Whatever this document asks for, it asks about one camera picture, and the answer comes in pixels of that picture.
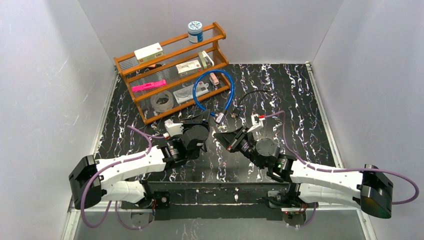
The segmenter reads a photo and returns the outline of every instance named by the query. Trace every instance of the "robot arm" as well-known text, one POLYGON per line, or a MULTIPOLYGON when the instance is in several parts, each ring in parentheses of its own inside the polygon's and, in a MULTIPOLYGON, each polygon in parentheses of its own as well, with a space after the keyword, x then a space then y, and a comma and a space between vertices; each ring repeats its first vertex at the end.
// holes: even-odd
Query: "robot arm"
MULTIPOLYGON (((253 127, 240 127, 233 132, 213 136, 230 152, 241 152, 255 166, 267 169, 271 179, 290 186, 270 203, 277 206, 301 206, 317 202, 343 204, 361 209, 378 217, 390 218, 393 183, 381 172, 331 172, 341 168, 307 163, 307 167, 293 156, 281 154, 280 148, 269 138, 255 140, 253 131, 263 127, 264 116, 253 115, 253 127)), ((365 168, 376 168, 365 165, 365 168)))
POLYGON ((69 175, 75 208, 81 209, 81 197, 90 178, 100 169, 117 161, 122 164, 106 169, 90 186, 85 207, 90 208, 100 201, 127 201, 140 204, 151 200, 153 194, 147 181, 127 181, 127 179, 183 166, 188 160, 197 159, 200 150, 206 152, 205 142, 210 131, 209 114, 209 111, 205 111, 180 123, 167 120, 165 139, 162 139, 159 145, 153 146, 144 158, 124 162, 140 157, 144 152, 111 159, 94 160, 93 155, 82 158, 69 175))

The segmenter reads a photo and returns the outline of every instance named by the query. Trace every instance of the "blue and white lid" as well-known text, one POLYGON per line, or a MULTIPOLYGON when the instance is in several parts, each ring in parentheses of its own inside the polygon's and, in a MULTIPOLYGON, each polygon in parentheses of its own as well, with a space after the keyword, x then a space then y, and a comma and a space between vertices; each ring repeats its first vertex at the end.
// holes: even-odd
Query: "blue and white lid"
POLYGON ((188 24, 188 32, 191 34, 197 34, 203 31, 202 23, 199 21, 192 21, 188 24))

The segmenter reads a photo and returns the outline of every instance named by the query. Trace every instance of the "cardboard box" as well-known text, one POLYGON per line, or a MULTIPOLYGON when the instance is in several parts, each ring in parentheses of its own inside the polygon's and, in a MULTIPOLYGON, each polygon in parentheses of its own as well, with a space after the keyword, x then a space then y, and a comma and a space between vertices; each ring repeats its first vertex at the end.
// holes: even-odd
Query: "cardboard box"
POLYGON ((134 51, 135 57, 139 64, 151 61, 164 55, 164 50, 159 43, 143 47, 134 51))
POLYGON ((193 60, 178 64, 176 69, 178 70, 178 76, 181 78, 200 72, 202 70, 202 66, 199 63, 199 60, 193 60))

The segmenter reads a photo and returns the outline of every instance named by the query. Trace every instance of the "white wall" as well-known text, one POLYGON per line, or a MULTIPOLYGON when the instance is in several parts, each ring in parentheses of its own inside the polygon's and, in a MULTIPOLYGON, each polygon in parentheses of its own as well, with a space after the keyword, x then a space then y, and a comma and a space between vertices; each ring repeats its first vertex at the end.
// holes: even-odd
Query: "white wall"
POLYGON ((218 22, 230 63, 314 59, 343 0, 79 0, 108 56, 185 34, 189 22, 218 22))
MULTIPOLYGON (((424 2, 346 0, 313 61, 324 107, 348 167, 365 163, 424 188, 424 2)), ((394 182, 394 201, 413 194, 394 182)), ((378 239, 424 239, 424 197, 372 218, 378 239)))
POLYGON ((60 239, 113 75, 77 0, 0 1, 0 239, 60 239))

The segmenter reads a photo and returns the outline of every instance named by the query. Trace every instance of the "blue jar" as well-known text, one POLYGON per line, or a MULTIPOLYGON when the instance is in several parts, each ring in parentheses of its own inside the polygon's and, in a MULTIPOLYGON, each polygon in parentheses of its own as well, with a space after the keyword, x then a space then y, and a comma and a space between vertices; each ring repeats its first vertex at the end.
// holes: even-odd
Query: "blue jar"
POLYGON ((194 44, 203 41, 203 26, 199 21, 192 21, 188 24, 188 40, 194 44))

